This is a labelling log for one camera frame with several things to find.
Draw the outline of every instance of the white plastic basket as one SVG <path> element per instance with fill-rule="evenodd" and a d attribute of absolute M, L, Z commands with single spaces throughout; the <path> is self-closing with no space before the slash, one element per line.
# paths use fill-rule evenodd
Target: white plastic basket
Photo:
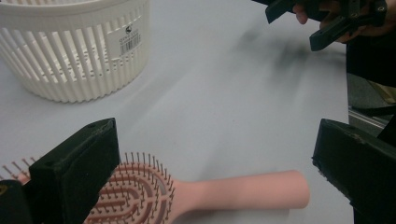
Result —
<path fill-rule="evenodd" d="M 149 0 L 3 0 L 0 56 L 44 98 L 103 97 L 146 65 Z"/>

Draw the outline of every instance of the table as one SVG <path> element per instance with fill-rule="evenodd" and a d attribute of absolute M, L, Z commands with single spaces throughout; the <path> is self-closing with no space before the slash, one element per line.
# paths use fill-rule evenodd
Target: table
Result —
<path fill-rule="evenodd" d="M 152 0 L 148 65 L 87 103 L 41 99 L 0 61 L 0 164 L 116 118 L 121 152 L 151 153 L 175 178 L 297 169 L 311 188 L 305 209 L 193 212 L 177 223 L 353 223 L 348 200 L 311 162 L 320 119 L 347 122 L 345 47 L 311 52 L 316 22 L 285 14 L 269 25 L 264 10 L 248 0 Z"/>

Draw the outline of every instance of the hairbrush handle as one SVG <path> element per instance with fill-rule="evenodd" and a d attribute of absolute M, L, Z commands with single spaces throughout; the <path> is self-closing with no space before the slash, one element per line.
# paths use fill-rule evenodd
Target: hairbrush handle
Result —
<path fill-rule="evenodd" d="M 291 209 L 309 202 L 309 187 L 297 171 L 175 184 L 174 214 L 191 210 Z"/>

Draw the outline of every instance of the hairbrush head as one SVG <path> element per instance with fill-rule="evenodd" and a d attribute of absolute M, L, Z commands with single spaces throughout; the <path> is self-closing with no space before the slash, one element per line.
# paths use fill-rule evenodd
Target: hairbrush head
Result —
<path fill-rule="evenodd" d="M 167 223 L 175 192 L 170 175 L 150 154 L 125 153 L 125 160 L 85 223 Z"/>

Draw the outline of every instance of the hairbrush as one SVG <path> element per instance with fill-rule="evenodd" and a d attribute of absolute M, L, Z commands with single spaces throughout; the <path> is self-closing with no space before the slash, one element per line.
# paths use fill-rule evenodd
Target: hairbrush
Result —
<path fill-rule="evenodd" d="M 297 171 L 184 182 L 150 154 L 125 153 L 85 223 L 172 223 L 193 210 L 291 209 L 308 202 Z"/>

